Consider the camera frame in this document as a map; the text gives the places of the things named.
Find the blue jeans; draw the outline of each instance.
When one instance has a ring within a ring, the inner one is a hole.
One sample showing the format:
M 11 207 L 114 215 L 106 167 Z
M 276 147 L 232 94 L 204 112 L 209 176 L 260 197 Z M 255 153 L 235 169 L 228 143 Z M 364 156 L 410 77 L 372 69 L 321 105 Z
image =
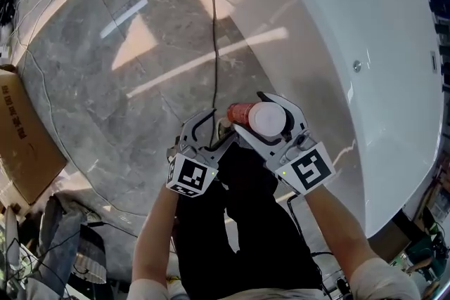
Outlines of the blue jeans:
M 44 258 L 30 277 L 59 296 L 64 295 L 77 255 L 80 226 L 85 221 L 86 216 L 76 209 L 64 214 L 55 196 L 48 200 L 39 233 L 39 255 Z

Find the floor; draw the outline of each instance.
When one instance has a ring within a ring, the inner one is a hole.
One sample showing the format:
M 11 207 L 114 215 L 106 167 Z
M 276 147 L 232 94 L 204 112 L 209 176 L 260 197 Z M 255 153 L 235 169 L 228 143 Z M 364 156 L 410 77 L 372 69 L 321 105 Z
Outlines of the floor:
M 38 1 L 20 1 L 19 21 Z M 20 39 L 30 43 L 44 73 L 51 106 L 32 56 L 16 46 L 13 63 L 46 128 L 75 163 L 52 188 L 72 192 L 106 221 L 138 234 L 167 175 L 166 149 L 182 121 L 212 104 L 211 0 L 53 0 L 43 12 L 49 1 L 23 20 Z M 229 18 L 218 22 L 217 38 L 220 48 L 243 40 Z M 220 115 L 233 102 L 256 100 L 257 90 L 273 91 L 248 46 L 221 56 L 218 72 Z M 203 141 L 211 128 L 200 130 Z M 284 207 L 287 193 L 282 185 L 276 192 Z M 298 200 L 295 210 L 311 250 L 326 250 L 306 203 Z M 134 238 L 97 229 L 109 276 L 129 280 Z M 237 249 L 234 222 L 227 231 Z M 325 257 L 318 260 L 324 276 L 336 270 Z

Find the shirt sleeve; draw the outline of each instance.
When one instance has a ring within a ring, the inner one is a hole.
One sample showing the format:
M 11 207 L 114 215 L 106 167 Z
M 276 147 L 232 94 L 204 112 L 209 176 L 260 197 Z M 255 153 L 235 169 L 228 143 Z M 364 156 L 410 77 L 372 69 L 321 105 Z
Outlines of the shirt sleeve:
M 131 283 L 127 300 L 169 300 L 169 292 L 159 282 L 138 279 Z
M 369 259 L 354 271 L 350 289 L 356 300 L 420 299 L 414 281 L 380 258 Z

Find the white cable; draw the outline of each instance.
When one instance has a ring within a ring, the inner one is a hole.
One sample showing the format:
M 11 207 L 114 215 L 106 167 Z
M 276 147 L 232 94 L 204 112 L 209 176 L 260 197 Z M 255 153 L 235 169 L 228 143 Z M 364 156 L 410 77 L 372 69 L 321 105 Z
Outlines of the white cable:
M 26 18 L 33 10 L 34 10 L 34 9 L 37 7 L 37 5 L 38 5 L 39 3 L 41 3 L 42 1 L 43 1 L 43 0 L 39 0 L 39 1 L 37 2 L 37 4 L 32 8 L 32 10 L 29 11 L 29 12 L 22 18 L 22 20 L 21 20 L 21 21 L 19 22 L 19 24 L 18 24 L 18 27 L 17 27 L 16 29 L 14 29 L 13 34 L 15 34 L 16 32 L 19 33 L 18 30 L 19 30 L 19 27 L 20 27 L 20 25 L 22 24 L 23 20 L 24 20 L 24 19 L 25 19 L 25 18 Z M 66 147 L 64 146 L 64 143 L 63 143 L 62 140 L 61 140 L 61 137 L 59 136 L 58 130 L 56 129 L 55 122 L 54 122 L 54 120 L 53 120 L 53 107 L 52 107 L 52 104 L 51 104 L 51 101 L 50 101 L 50 98 L 49 98 L 49 93 L 48 93 L 48 91 L 47 91 L 47 85 L 46 85 L 46 81 L 45 81 L 45 75 L 44 75 L 44 72 L 42 71 L 41 67 L 40 67 L 39 64 L 37 63 L 36 58 L 34 57 L 33 53 L 28 49 L 28 46 L 30 45 L 30 42 L 31 42 L 31 40 L 32 40 L 34 31 L 36 30 L 37 23 L 39 22 L 39 19 L 41 18 L 42 14 L 43 14 L 43 13 L 47 10 L 47 8 L 50 6 L 50 4 L 51 4 L 52 1 L 53 1 L 53 0 L 50 0 L 50 1 L 47 3 L 47 5 L 46 5 L 45 8 L 43 9 L 43 11 L 42 11 L 42 12 L 39 14 L 39 16 L 37 17 L 37 20 L 36 20 L 36 22 L 35 22 L 35 24 L 34 24 L 33 30 L 32 30 L 31 35 L 30 35 L 30 41 L 29 41 L 28 45 L 25 46 L 24 44 L 22 44 L 21 41 L 20 41 L 20 38 L 18 37 L 18 43 L 19 43 L 19 45 L 22 46 L 22 48 L 26 51 L 26 53 L 25 53 L 25 60 L 24 60 L 23 68 L 22 68 L 22 74 L 23 74 L 23 72 L 25 71 L 25 66 L 26 66 L 26 54 L 29 53 L 29 55 L 31 56 L 31 58 L 32 58 L 32 60 L 33 60 L 34 66 L 38 69 L 38 71 L 40 72 L 41 77 L 42 77 L 42 87 L 43 87 L 43 89 L 44 89 L 44 94 L 45 94 L 46 99 L 47 99 L 47 102 L 48 102 L 48 104 L 49 104 L 49 110 L 50 110 L 49 114 L 50 114 L 51 125 L 52 125 L 52 127 L 53 127 L 53 131 L 55 132 L 56 138 L 58 139 L 58 141 L 59 141 L 59 143 L 60 143 L 60 145 L 61 145 L 61 148 L 64 150 L 65 155 L 66 155 L 66 156 L 69 158 L 69 160 L 73 163 L 73 165 L 75 166 L 75 168 L 76 168 L 81 174 L 83 174 L 83 176 L 84 176 L 84 177 L 86 178 L 86 180 L 89 182 L 89 184 L 91 185 L 92 190 L 97 194 L 97 196 L 98 196 L 99 198 L 101 198 L 104 202 L 107 202 L 113 209 L 117 210 L 118 212 L 122 212 L 122 213 L 124 213 L 124 214 L 129 214 L 129 215 L 133 215 L 133 216 L 138 216 L 138 217 L 147 217 L 147 214 L 137 214 L 137 213 L 134 213 L 134 212 L 131 212 L 131 211 L 125 211 L 125 210 L 119 209 L 119 208 L 116 207 L 114 204 L 112 204 L 108 199 L 106 199 L 102 194 L 100 194 L 100 193 L 95 189 L 94 185 L 93 185 L 92 182 L 88 179 L 88 177 L 87 177 L 86 175 L 84 175 L 84 172 L 83 172 L 83 171 L 75 164 L 75 162 L 73 161 L 73 158 L 70 156 L 68 150 L 66 149 Z

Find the jeans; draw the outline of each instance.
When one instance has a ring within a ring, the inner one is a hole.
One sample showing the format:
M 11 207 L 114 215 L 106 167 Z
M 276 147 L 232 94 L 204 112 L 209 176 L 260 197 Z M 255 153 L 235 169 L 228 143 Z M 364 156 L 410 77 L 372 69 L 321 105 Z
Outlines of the jeans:
M 276 203 L 277 180 L 254 151 L 233 144 L 219 181 L 204 195 L 180 196 L 174 225 L 181 282 L 191 300 L 221 299 L 247 289 L 320 289 L 321 274 L 288 213 Z M 237 223 L 229 245 L 224 210 Z
M 30 277 L 59 296 L 64 295 L 77 255 L 80 226 L 85 221 L 86 216 L 79 210 L 64 214 L 55 196 L 48 200 L 39 234 L 39 255 L 44 258 Z

